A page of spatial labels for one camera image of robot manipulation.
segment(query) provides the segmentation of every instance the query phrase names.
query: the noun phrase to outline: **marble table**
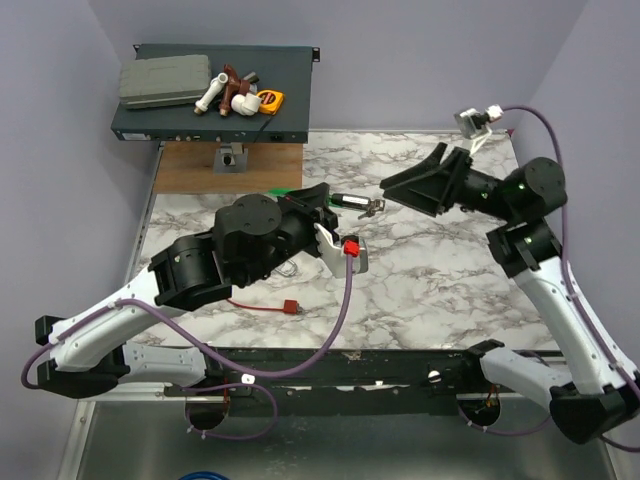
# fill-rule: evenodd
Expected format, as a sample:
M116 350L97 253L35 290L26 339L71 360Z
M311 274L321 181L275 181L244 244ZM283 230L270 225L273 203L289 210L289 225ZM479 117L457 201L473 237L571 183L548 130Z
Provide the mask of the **marble table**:
M449 134L315 132L305 146L304 186L328 182L334 192L380 197L382 178L414 165L438 142L459 145ZM506 134L496 134L475 156L475 168L498 177L516 167ZM211 228L218 208L236 195L158 195L138 268L177 237ZM354 278L347 321L336 348L465 348L495 338L511 348L557 348L529 300L494 263L485 233L498 223L452 209L427 217L387 202L373 218L336 209L341 234L367 239L370 270ZM281 306L295 299L303 315L255 312L227 302L179 319L203 341L233 347L318 347L333 327L344 280L321 261L295 257L292 278L273 274L265 282L234 289L239 302ZM186 345L164 325L136 338L153 345Z

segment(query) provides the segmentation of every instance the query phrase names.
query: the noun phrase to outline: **metal stand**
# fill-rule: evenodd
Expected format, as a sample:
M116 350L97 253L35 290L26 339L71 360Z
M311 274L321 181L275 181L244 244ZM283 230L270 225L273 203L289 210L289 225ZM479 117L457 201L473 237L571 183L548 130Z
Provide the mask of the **metal stand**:
M213 173L244 173L249 151L241 143L221 143L213 160Z

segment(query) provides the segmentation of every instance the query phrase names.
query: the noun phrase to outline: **white pipe fitting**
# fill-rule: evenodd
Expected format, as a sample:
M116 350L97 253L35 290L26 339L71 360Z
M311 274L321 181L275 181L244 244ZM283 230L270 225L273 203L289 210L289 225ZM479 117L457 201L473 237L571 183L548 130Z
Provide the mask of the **white pipe fitting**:
M260 109L262 99L253 93L237 94L231 99L231 109L240 115L251 116Z
M194 112L198 115L202 115L204 112L209 110L209 104L224 89L224 86L228 81L229 76L226 73L221 73L216 78L211 80L209 90L207 90L202 98L196 102L196 108Z

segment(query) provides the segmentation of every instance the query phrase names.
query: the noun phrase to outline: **gray floor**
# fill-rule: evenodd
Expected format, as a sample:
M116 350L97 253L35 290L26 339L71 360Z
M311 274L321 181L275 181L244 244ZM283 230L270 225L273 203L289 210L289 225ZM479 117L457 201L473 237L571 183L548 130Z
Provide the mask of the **gray floor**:
M543 417L534 404L507 400L502 428ZM248 433L265 419L230 419L220 428ZM457 417L283 418L252 442L187 435L181 402L96 406L82 480L176 480L213 470L230 480L559 480L614 479L599 442L577 446L551 426L533 436L483 435Z

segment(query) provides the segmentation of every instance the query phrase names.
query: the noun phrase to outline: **gray plastic case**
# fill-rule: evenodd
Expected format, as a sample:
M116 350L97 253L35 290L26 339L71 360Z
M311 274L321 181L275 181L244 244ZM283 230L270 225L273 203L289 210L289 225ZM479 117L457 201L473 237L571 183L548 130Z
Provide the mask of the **gray plastic case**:
M204 95L210 82L207 55L135 60L120 72L120 103L126 108L191 103Z

